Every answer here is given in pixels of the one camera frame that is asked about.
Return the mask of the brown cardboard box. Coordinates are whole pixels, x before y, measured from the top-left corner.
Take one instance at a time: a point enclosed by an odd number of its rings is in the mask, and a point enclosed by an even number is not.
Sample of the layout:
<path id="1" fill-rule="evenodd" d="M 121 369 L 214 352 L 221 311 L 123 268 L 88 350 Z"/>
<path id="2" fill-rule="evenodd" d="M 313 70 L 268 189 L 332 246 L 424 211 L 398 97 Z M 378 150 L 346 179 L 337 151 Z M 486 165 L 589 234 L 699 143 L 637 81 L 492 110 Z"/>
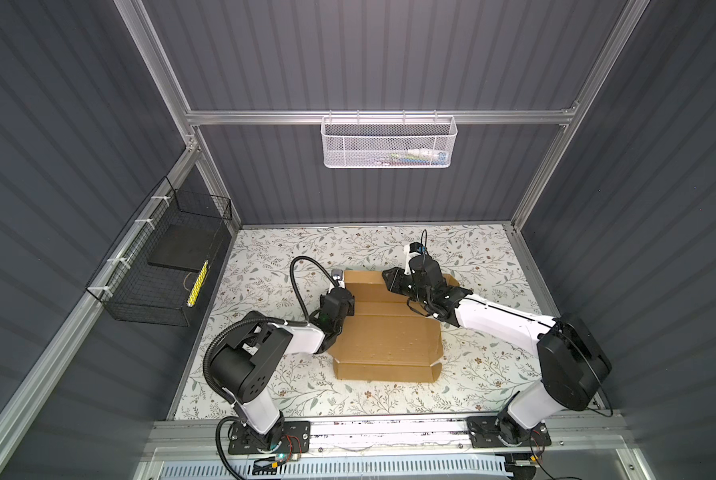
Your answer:
<path id="1" fill-rule="evenodd" d="M 337 379 L 433 383 L 444 360 L 442 323 L 390 292 L 379 271 L 347 271 L 355 314 L 328 349 Z"/>

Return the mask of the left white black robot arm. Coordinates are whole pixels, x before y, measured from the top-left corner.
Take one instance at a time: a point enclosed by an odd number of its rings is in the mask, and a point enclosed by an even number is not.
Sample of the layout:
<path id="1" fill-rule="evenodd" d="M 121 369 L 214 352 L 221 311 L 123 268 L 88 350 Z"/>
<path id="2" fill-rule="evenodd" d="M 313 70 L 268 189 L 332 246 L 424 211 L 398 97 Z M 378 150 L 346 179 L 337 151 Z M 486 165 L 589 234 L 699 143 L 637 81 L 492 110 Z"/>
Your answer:
<path id="1" fill-rule="evenodd" d="M 210 343 L 203 374 L 210 388 L 230 402 L 240 421 L 270 443 L 278 441 L 284 416 L 267 385 L 284 356 L 328 351 L 355 314 L 355 297 L 334 287 L 306 322 L 288 321 L 251 311 Z"/>

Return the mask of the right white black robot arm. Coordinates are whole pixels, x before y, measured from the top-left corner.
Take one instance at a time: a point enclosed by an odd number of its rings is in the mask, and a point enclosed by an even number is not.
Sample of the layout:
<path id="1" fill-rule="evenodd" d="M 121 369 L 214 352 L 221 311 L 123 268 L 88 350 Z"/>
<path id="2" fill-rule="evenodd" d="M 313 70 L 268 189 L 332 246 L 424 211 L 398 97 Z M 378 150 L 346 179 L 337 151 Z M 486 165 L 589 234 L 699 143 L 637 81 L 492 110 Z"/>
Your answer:
<path id="1" fill-rule="evenodd" d="M 584 411 L 612 371 L 612 363 L 584 321 L 574 315 L 531 314 L 450 285 L 427 247 L 406 247 L 406 263 L 382 272 L 389 292 L 419 304 L 420 314 L 451 326 L 489 334 L 532 354 L 541 377 L 517 392 L 495 427 L 508 445 L 529 439 L 548 417 Z"/>

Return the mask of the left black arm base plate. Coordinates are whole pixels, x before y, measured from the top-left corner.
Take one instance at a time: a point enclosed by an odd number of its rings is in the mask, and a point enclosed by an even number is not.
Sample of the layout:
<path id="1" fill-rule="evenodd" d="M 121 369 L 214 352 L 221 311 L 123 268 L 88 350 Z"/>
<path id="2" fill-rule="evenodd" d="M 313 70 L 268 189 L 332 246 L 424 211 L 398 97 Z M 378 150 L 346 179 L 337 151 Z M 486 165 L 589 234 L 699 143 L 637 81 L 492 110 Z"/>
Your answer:
<path id="1" fill-rule="evenodd" d="M 309 421 L 278 421 L 272 429 L 261 434 L 251 426 L 236 421 L 227 434 L 231 455 L 307 453 L 310 449 L 311 426 Z"/>

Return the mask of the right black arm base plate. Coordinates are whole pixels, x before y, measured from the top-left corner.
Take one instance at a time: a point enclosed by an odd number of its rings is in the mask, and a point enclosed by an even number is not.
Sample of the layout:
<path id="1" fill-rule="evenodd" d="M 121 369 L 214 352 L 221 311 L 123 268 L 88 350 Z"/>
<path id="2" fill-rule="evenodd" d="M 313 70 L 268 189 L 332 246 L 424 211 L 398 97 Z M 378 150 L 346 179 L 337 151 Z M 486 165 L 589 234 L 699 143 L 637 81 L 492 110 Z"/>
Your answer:
<path id="1" fill-rule="evenodd" d="M 466 418 L 466 426 L 474 448 L 548 447 L 552 444 L 544 423 L 529 430 L 507 417 L 470 416 Z"/>

